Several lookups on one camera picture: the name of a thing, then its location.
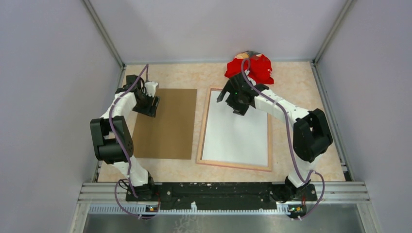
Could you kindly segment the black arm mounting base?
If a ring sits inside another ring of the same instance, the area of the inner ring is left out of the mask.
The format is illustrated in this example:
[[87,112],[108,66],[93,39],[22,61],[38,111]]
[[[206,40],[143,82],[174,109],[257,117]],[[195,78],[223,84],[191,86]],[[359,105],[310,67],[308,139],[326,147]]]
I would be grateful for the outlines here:
[[289,201],[317,201],[313,184],[296,188],[272,182],[154,183],[151,192],[134,195],[127,190],[126,201],[152,201],[161,210],[270,210]]

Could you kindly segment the brown backing board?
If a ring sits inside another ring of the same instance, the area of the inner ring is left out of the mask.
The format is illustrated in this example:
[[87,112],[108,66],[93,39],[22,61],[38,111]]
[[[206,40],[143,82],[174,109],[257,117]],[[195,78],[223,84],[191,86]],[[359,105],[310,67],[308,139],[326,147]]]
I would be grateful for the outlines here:
[[157,90],[155,117],[138,114],[133,131],[136,158],[190,160],[197,89]]

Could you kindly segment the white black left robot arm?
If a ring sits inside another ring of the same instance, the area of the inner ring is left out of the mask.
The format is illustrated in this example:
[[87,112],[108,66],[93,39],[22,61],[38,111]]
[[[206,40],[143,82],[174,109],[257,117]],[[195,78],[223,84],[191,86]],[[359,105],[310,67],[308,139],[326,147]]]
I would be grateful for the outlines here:
[[156,116],[160,102],[156,96],[158,83],[143,80],[138,75],[128,75],[126,80],[127,84],[116,90],[107,111],[90,122],[93,148],[98,161],[119,170],[129,183],[130,191],[148,201],[154,198],[156,188],[150,173],[134,156],[134,143],[126,118],[131,112]]

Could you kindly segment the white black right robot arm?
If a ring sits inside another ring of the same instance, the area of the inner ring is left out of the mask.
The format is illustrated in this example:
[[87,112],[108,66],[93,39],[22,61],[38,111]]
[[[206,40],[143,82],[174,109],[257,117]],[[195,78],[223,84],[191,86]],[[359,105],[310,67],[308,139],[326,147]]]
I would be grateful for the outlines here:
[[325,113],[292,104],[264,84],[252,84],[244,72],[229,78],[217,97],[217,102],[223,100],[234,114],[244,116],[253,107],[285,123],[293,169],[283,185],[273,188],[272,197],[282,203],[298,200],[321,156],[333,143]]

